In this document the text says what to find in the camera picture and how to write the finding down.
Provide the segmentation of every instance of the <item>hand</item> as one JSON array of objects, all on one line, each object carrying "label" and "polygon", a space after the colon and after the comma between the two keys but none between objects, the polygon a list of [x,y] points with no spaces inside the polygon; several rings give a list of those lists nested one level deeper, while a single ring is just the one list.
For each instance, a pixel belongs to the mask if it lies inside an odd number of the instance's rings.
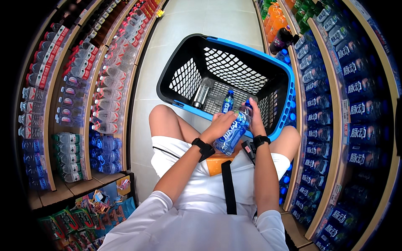
[{"label": "hand", "polygon": [[250,124],[250,132],[253,134],[253,136],[266,136],[267,133],[265,132],[265,127],[263,120],[261,118],[261,112],[260,108],[258,108],[257,102],[253,98],[248,99],[253,110],[253,117],[252,117],[252,122]]},{"label": "hand", "polygon": [[211,125],[200,135],[200,139],[207,144],[211,144],[217,138],[222,137],[230,128],[237,114],[229,111],[225,114],[217,113],[212,118]]}]

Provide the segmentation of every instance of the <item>person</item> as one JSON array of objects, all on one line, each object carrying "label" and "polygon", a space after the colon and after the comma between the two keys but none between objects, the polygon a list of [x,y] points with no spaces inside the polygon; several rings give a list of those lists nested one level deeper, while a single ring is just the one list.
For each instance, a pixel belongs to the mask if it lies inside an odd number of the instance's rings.
[{"label": "person", "polygon": [[[250,131],[266,136],[257,103]],[[279,179],[300,145],[294,127],[284,127],[270,145],[256,150],[255,168],[243,150],[230,164],[237,214],[227,214],[222,175],[200,163],[195,138],[212,144],[236,119],[233,111],[213,116],[199,133],[171,108],[157,105],[149,115],[154,156],[160,176],[151,195],[105,237],[105,250],[288,250],[279,210]],[[257,210],[257,221],[253,216]]]}]

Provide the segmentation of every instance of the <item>aisle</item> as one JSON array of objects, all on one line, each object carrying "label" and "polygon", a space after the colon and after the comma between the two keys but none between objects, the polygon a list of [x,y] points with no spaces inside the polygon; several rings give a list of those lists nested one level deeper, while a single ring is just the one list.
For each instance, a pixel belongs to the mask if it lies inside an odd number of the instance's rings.
[{"label": "aisle", "polygon": [[[166,104],[158,98],[156,84],[177,45],[187,35],[201,33],[263,51],[252,0],[169,0],[164,11],[142,63],[133,108],[131,171],[135,174],[136,192],[140,202],[151,194],[159,180],[151,166],[154,151],[148,115],[156,105]],[[200,132],[211,123],[187,111],[173,109]]]}]

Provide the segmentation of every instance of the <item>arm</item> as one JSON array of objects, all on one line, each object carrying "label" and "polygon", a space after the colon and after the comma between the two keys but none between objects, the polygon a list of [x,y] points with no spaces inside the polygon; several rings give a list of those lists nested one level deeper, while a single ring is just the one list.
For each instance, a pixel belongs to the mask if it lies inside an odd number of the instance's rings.
[{"label": "arm", "polygon": [[[213,116],[211,125],[200,135],[204,143],[211,144],[215,139],[222,137],[230,125],[237,118],[232,111],[226,114],[217,113]],[[201,158],[200,148],[196,145],[190,149],[161,177],[154,191],[162,191],[173,204],[183,192],[190,180],[191,174]]]},{"label": "arm", "polygon": [[[254,136],[266,136],[267,133],[261,119],[260,109],[252,98],[249,100],[254,112],[250,130]],[[268,210],[279,210],[278,174],[267,142],[257,148],[254,170],[254,192],[257,203],[257,216]]]}]

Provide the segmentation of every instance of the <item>shopping basket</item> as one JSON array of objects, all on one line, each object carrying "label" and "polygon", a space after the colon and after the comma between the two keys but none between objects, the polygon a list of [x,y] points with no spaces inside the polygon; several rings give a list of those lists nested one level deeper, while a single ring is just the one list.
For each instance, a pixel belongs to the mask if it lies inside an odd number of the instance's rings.
[{"label": "shopping basket", "polygon": [[[209,85],[202,109],[192,106],[201,83]],[[173,52],[159,78],[161,100],[208,120],[221,111],[228,90],[234,91],[233,110],[249,97],[258,101],[267,136],[275,140],[287,119],[294,75],[283,62],[229,40],[192,34]],[[247,131],[246,136],[253,135]]]}]

